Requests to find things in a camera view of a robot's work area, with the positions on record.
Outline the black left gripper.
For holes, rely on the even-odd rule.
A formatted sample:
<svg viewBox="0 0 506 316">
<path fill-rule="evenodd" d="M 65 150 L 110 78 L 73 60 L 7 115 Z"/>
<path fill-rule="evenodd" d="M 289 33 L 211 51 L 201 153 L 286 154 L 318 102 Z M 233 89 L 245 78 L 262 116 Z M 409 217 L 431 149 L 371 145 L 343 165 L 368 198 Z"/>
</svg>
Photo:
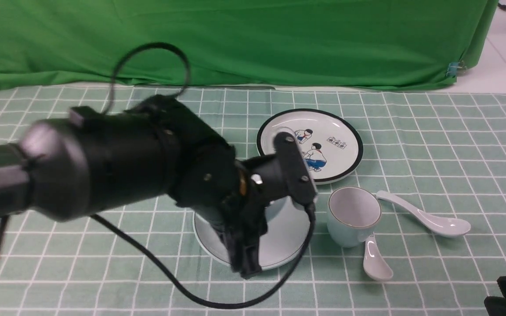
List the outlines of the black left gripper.
<svg viewBox="0 0 506 316">
<path fill-rule="evenodd" d="M 169 196 L 178 206 L 195 210 L 217 232 L 233 272 L 245 280 L 259 274 L 260 238 L 268 230 L 265 209 L 286 194 L 275 156 L 238 160 L 234 146 L 168 96 L 145 99 L 139 113 L 177 139 Z"/>
</svg>

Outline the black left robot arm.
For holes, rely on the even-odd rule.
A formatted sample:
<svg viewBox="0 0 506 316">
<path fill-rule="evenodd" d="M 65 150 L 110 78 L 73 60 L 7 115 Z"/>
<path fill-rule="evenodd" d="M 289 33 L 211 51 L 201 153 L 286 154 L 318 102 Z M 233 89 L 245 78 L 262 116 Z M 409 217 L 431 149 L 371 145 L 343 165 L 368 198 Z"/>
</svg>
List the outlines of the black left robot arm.
<svg viewBox="0 0 506 316">
<path fill-rule="evenodd" d="M 235 148 L 181 102 L 147 98 L 121 114 L 71 108 L 0 145 L 0 217 L 27 209 L 57 222 L 161 195 L 215 230 L 233 272 L 261 272 L 265 209 L 289 194 L 274 158 L 239 162 Z"/>
</svg>

